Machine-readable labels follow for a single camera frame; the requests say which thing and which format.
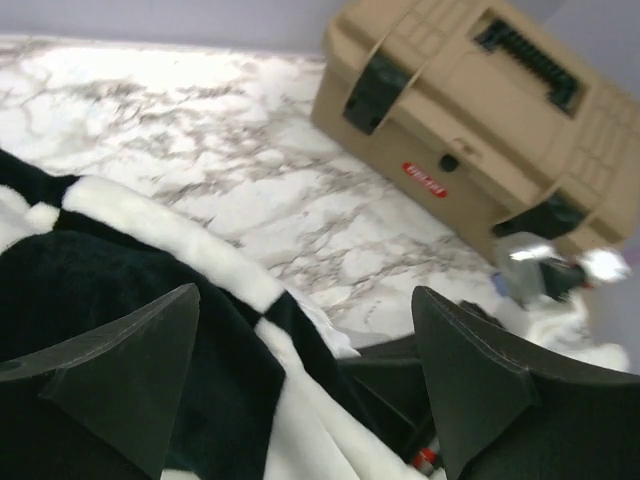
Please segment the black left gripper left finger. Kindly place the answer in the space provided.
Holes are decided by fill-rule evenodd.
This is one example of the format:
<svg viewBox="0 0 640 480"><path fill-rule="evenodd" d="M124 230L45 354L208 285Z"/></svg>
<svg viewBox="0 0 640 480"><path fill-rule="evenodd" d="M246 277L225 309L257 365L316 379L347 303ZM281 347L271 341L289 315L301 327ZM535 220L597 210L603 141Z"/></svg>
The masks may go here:
<svg viewBox="0 0 640 480"><path fill-rule="evenodd" d="M199 316L183 285L1 365L4 479L158 479Z"/></svg>

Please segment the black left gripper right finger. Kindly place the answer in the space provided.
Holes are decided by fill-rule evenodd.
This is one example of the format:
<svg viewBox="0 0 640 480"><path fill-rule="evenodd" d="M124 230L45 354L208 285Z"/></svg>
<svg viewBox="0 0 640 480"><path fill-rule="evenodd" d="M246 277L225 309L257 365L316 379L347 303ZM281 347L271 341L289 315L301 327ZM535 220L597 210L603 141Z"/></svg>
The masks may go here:
<svg viewBox="0 0 640 480"><path fill-rule="evenodd" d="M546 350L428 287L411 310L447 478L638 479L638 376Z"/></svg>

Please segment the white pillow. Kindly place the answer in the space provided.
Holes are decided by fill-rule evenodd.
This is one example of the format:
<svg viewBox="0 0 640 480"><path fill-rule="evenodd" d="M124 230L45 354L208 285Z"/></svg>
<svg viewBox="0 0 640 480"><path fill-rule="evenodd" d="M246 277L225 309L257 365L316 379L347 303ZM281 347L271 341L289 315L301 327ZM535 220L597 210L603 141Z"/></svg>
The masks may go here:
<svg viewBox="0 0 640 480"><path fill-rule="evenodd" d="M538 295L525 306L505 297L494 316L508 332L544 349L609 370L630 372L630 360L621 345L598 344L593 339L588 309L576 290L565 301Z"/></svg>

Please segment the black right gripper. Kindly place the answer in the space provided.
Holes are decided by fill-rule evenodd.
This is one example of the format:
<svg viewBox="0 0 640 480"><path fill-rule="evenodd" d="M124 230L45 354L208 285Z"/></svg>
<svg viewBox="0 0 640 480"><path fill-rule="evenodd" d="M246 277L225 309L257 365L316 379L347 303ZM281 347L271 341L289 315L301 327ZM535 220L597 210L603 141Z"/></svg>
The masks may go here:
<svg viewBox="0 0 640 480"><path fill-rule="evenodd" d="M416 336L364 347L339 360L378 437L412 465L438 465L436 436Z"/></svg>

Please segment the black and white checkered pillowcase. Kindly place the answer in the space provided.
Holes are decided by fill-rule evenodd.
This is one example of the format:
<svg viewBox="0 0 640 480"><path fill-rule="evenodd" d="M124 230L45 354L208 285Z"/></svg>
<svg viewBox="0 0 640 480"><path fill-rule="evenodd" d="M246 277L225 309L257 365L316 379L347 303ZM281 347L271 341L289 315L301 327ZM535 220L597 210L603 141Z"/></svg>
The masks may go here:
<svg viewBox="0 0 640 480"><path fill-rule="evenodd" d="M167 466L202 479L415 479L297 300L154 200L1 156L1 356L42 350L184 284L200 294Z"/></svg>

